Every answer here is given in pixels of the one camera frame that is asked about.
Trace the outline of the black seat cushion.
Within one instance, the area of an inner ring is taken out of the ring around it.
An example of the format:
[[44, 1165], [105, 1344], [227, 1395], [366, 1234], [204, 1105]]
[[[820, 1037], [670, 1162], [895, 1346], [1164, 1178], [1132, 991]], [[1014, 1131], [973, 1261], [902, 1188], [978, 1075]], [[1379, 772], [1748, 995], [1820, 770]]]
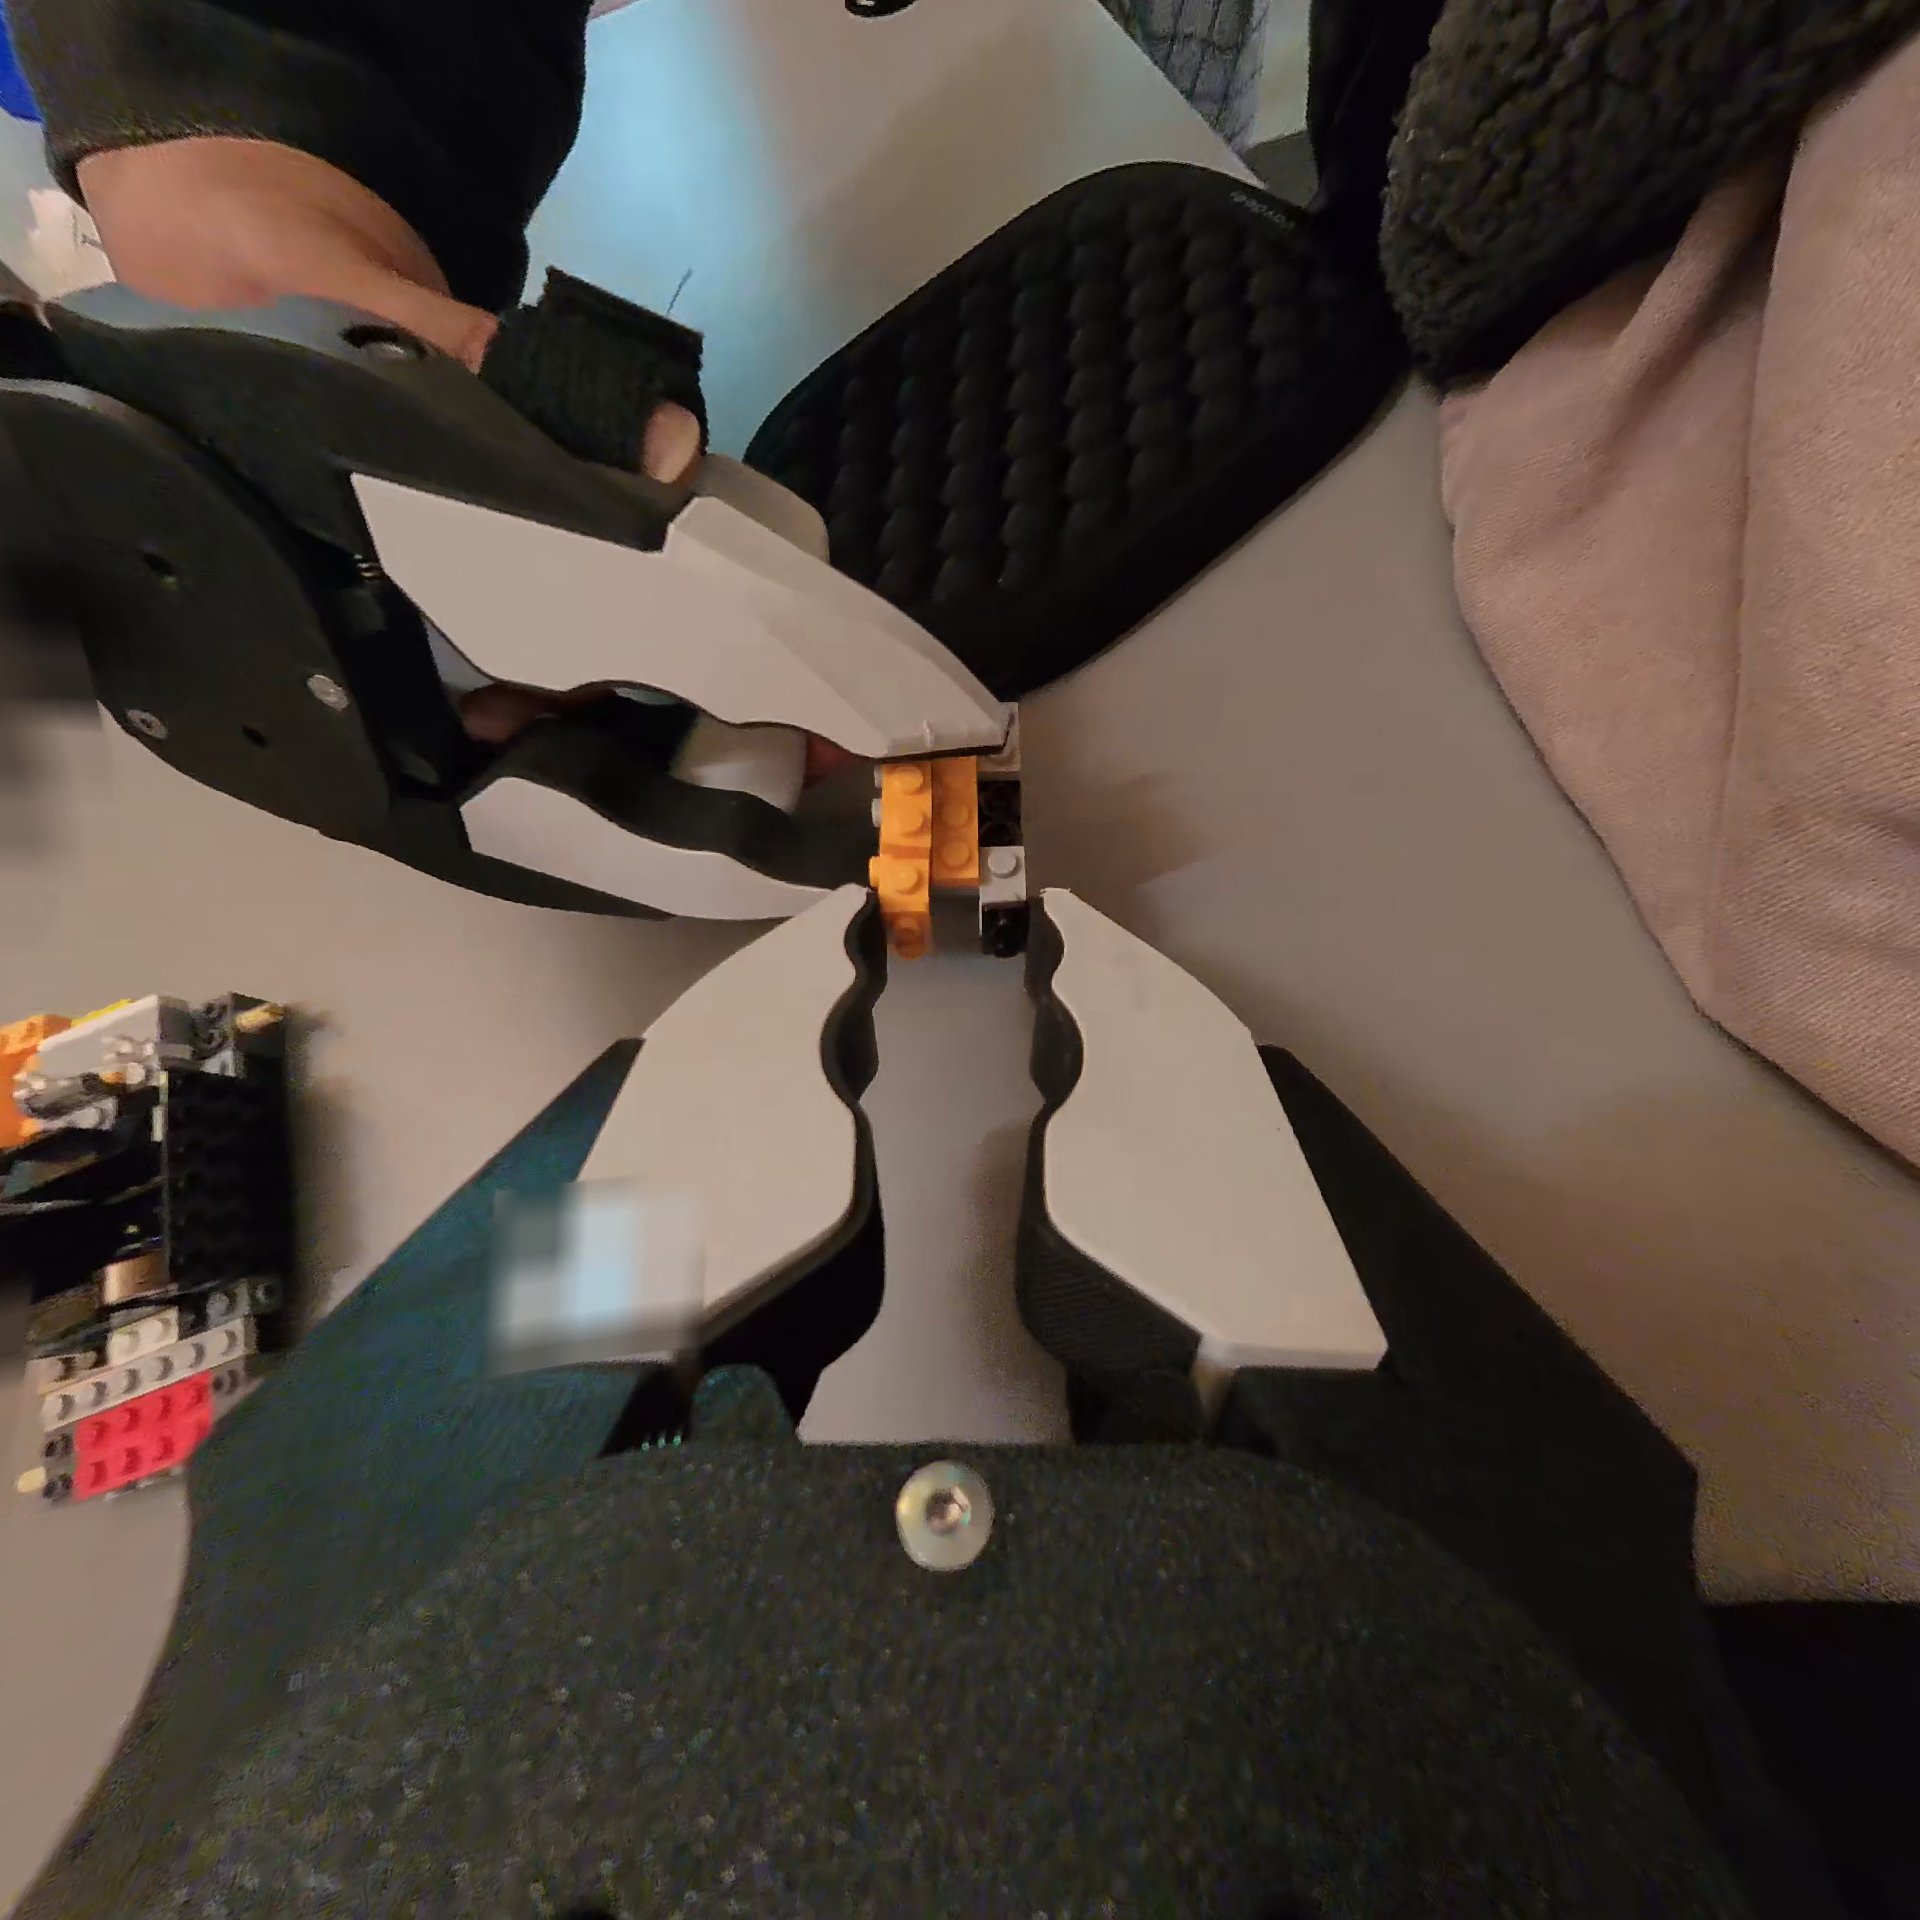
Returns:
[[1382, 296], [1301, 209], [1132, 162], [898, 301], [780, 400], [745, 465], [1014, 704], [1308, 488], [1404, 369]]

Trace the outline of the person's right hand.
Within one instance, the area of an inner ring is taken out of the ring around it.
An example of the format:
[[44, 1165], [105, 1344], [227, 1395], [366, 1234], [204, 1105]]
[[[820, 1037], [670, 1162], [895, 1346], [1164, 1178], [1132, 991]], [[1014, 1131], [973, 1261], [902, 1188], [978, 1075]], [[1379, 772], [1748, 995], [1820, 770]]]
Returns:
[[177, 135], [94, 151], [81, 200], [116, 280], [180, 308], [314, 298], [481, 371], [526, 284], [523, 211], [429, 135], [309, 147]]

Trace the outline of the black brick car chassis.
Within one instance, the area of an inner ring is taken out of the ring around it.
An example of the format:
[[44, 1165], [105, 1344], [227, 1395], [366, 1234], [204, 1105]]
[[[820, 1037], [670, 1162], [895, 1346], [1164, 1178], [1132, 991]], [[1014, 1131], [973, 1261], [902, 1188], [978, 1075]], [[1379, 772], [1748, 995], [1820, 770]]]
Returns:
[[149, 995], [2, 1033], [4, 1292], [31, 1459], [97, 1505], [180, 1476], [291, 1331], [289, 1011]]

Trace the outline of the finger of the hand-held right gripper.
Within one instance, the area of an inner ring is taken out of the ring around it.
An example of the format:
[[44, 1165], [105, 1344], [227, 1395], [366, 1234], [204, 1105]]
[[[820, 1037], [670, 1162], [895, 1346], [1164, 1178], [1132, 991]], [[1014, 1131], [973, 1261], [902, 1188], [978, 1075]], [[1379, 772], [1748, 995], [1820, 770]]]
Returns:
[[993, 752], [1006, 704], [911, 618], [717, 497], [657, 552], [356, 473], [389, 578], [493, 682], [637, 687], [862, 759]]
[[810, 812], [804, 733], [717, 721], [542, 721], [463, 793], [481, 857], [681, 921], [781, 921], [865, 884], [870, 828]]

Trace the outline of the grey desk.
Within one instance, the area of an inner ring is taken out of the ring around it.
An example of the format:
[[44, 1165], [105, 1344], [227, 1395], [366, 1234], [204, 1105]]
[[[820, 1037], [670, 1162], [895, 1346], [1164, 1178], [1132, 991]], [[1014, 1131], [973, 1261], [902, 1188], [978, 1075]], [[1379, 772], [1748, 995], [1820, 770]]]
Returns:
[[[1100, 5], [626, 5], [534, 261], [683, 313], [741, 453], [973, 240], [1127, 160], [1243, 173]], [[314, 1018], [317, 1308], [753, 938], [469, 896], [107, 723], [35, 725], [4, 1018]], [[1697, 1463], [1709, 1595], [1916, 1601], [1916, 1178], [1702, 1021], [1538, 763], [1457, 611], [1426, 391], [1029, 725], [1037, 879], [1308, 1064], [1639, 1400]]]

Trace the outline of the pink sweatshirt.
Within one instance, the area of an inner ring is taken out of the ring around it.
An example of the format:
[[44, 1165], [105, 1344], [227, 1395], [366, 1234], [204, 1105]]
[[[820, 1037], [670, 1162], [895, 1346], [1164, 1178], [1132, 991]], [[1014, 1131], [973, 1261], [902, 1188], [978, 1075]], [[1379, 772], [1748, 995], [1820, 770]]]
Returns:
[[1918, 1154], [1918, 45], [1443, 402], [1457, 600], [1699, 1011]]

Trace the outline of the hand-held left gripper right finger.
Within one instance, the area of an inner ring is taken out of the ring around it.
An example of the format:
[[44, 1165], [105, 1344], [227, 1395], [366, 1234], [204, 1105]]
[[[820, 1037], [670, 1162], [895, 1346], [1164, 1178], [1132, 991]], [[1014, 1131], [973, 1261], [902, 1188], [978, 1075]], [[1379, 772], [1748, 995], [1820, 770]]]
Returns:
[[1081, 1377], [1371, 1373], [1375, 1319], [1252, 1031], [1066, 888], [1026, 948], [1029, 1333]]

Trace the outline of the plaid shirt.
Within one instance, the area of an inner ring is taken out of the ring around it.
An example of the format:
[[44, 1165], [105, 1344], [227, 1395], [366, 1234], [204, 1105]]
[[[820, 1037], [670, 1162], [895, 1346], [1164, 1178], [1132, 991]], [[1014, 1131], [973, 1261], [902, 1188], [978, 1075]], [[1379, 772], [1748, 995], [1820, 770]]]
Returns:
[[1252, 141], [1268, 3], [1103, 3], [1130, 42], [1237, 151]]

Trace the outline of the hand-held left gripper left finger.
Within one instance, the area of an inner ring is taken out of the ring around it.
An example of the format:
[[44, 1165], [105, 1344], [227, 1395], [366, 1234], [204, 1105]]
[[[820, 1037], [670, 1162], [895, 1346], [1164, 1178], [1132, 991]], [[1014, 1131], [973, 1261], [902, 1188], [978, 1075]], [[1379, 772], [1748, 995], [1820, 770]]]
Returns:
[[643, 1033], [583, 1165], [631, 1224], [643, 1312], [730, 1333], [873, 1212], [860, 1075], [883, 962], [839, 888], [700, 979]]

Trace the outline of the orange grey brick assembly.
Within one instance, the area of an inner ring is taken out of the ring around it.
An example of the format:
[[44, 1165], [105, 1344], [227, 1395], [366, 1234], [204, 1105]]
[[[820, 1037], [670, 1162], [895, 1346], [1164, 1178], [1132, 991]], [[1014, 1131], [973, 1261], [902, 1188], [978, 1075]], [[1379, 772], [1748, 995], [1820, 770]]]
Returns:
[[875, 765], [873, 825], [875, 853], [869, 884], [877, 901], [889, 954], [922, 960], [932, 944], [932, 905], [947, 895], [929, 882], [930, 781], [935, 759], [891, 759]]

